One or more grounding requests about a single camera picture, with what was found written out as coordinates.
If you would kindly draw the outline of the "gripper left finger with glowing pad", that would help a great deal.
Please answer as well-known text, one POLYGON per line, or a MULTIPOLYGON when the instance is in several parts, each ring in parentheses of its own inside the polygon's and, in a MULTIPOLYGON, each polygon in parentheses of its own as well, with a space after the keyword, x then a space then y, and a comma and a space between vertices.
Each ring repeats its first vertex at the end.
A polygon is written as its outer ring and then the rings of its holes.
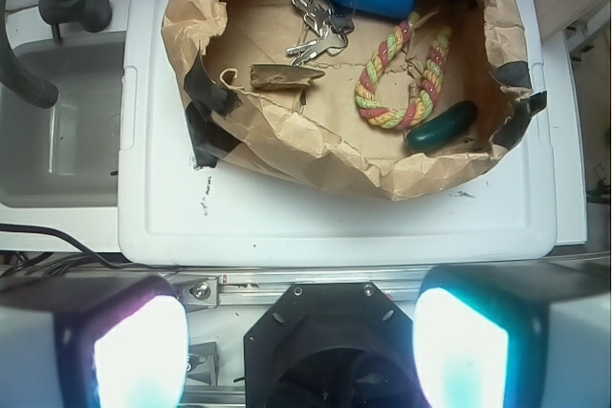
POLYGON ((158 274, 4 277, 4 407, 175 407, 188 325, 158 274))

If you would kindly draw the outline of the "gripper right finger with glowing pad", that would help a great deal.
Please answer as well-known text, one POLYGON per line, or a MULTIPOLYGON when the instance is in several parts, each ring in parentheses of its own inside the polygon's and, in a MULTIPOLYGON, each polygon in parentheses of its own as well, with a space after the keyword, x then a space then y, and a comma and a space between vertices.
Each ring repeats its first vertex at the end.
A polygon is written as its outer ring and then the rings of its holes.
POLYGON ((413 314, 417 375, 433 407, 608 407, 607 263, 440 265, 413 314))

